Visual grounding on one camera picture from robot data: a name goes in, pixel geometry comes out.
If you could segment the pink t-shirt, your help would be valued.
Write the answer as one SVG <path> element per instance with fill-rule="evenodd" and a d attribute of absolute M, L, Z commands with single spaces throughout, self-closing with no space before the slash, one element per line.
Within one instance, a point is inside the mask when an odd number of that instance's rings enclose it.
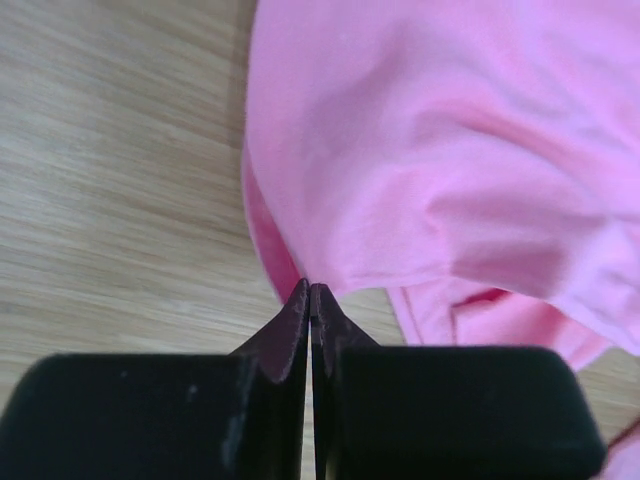
<path fill-rule="evenodd" d="M 412 345 L 639 352 L 635 1 L 260 1 L 242 184 L 280 297 Z"/>

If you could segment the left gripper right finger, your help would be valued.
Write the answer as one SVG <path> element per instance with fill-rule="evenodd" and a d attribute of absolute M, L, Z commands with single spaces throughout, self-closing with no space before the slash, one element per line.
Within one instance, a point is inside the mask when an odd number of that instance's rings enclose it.
<path fill-rule="evenodd" d="M 320 479 L 589 479 L 605 462 L 580 385 L 539 347 L 383 346 L 310 291 Z"/>

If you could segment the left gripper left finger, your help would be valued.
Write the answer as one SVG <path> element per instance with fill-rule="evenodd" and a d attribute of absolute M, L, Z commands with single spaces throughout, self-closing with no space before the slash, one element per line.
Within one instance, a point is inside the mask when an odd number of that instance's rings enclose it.
<path fill-rule="evenodd" d="M 229 354 L 57 354 L 1 417 L 5 479 L 297 479 L 309 285 Z"/>

